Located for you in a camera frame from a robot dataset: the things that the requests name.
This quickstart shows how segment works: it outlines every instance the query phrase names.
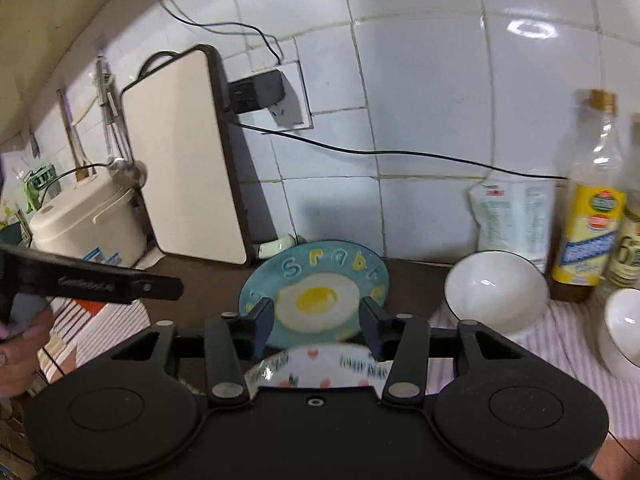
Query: rice cooker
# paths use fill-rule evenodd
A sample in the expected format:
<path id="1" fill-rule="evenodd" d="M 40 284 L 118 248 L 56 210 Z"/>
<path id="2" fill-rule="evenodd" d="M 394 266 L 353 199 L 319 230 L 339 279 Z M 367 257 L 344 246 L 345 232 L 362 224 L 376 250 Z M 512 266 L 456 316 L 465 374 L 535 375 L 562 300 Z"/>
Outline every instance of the rice cooker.
<path id="1" fill-rule="evenodd" d="M 130 204 L 133 195 L 107 173 L 81 180 L 33 216 L 33 243 L 47 253 L 131 267 L 146 248 Z"/>

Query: electrical outlet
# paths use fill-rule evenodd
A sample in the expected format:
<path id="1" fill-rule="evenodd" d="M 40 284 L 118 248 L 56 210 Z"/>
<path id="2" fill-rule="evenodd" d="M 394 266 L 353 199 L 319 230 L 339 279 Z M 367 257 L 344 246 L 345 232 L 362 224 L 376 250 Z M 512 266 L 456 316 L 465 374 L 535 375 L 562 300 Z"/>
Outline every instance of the electrical outlet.
<path id="1" fill-rule="evenodd" d="M 284 99 L 269 108 L 242 114 L 239 116 L 240 122 L 280 132 L 311 128 L 311 113 L 299 62 L 285 63 L 258 73 L 269 70 L 282 72 Z"/>

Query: rice cooker lid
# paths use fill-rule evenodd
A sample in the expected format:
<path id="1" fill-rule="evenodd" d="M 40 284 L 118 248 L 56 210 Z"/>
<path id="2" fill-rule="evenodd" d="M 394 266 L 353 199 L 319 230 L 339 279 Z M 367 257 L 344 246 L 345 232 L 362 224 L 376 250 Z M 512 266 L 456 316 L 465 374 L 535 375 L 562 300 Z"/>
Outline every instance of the rice cooker lid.
<path id="1" fill-rule="evenodd" d="M 31 219 L 31 230 L 34 236 L 54 236 L 85 218 L 115 195 L 121 196 L 125 192 L 108 173 L 92 175 L 64 190 L 41 208 Z"/>

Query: egg design plate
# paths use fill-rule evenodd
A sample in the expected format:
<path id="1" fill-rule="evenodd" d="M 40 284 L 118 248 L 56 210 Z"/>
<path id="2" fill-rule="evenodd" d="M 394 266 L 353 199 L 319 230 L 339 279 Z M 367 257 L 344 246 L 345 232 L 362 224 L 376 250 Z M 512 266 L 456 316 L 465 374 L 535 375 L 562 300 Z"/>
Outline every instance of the egg design plate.
<path id="1" fill-rule="evenodd" d="M 366 346 L 327 343 L 290 348 L 261 361 L 244 380 L 253 399 L 260 386 L 354 388 L 371 386 L 382 396 L 393 361 L 377 362 Z"/>
<path id="2" fill-rule="evenodd" d="M 238 312 L 248 314 L 271 298 L 272 348 L 344 341 L 360 332 L 358 306 L 370 296 L 383 306 L 389 275 L 382 259 L 351 242 L 310 242 L 264 262 L 240 292 Z"/>

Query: teal plate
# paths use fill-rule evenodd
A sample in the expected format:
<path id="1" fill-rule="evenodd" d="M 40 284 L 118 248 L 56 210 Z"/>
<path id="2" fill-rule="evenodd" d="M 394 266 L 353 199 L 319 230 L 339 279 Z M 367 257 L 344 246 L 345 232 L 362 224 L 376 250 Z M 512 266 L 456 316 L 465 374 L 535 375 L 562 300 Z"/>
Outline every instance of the teal plate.
<path id="1" fill-rule="evenodd" d="M 373 251 L 351 242 L 322 241 L 292 247 L 264 262 L 246 280 L 238 312 L 260 298 L 275 304 L 268 345 L 285 349 L 344 341 L 360 332 L 360 299 L 384 305 L 389 275 Z"/>

